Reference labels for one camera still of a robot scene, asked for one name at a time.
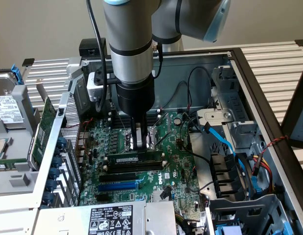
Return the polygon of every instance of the robotic arm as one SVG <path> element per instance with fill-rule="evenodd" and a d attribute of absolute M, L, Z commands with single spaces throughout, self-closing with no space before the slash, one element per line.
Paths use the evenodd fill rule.
<path fill-rule="evenodd" d="M 170 45 L 182 34 L 215 42 L 230 0 L 104 0 L 118 103 L 131 117 L 135 150 L 146 149 L 146 112 L 155 101 L 152 41 Z"/>

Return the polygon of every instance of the blue pcie slot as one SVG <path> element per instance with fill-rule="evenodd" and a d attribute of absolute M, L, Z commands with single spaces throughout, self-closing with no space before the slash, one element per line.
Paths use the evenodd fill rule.
<path fill-rule="evenodd" d="M 99 185 L 98 191 L 115 191 L 115 190 L 129 190 L 129 189 L 138 189 L 138 182 L 130 181 L 130 182 L 123 182 L 123 183 L 113 183 L 113 184 L 106 184 L 106 185 Z"/>

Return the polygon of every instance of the power supply label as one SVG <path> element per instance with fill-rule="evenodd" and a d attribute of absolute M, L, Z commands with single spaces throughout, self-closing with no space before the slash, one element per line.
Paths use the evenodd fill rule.
<path fill-rule="evenodd" d="M 89 235 L 132 235 L 133 206 L 93 208 Z"/>

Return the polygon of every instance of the gray wall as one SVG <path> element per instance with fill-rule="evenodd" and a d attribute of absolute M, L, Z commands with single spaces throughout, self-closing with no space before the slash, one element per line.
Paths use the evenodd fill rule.
<path fill-rule="evenodd" d="M 102 0 L 93 0 L 101 35 L 106 35 Z M 83 38 L 94 37 L 85 0 L 0 0 L 0 68 L 24 58 L 78 55 Z M 303 0 L 232 0 L 215 44 L 184 37 L 185 48 L 303 39 Z"/>

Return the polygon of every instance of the screw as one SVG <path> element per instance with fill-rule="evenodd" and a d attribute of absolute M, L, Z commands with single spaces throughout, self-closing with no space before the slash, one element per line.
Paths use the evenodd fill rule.
<path fill-rule="evenodd" d="M 225 117 L 225 119 L 230 119 L 232 115 L 228 112 L 225 112 L 223 116 Z"/>

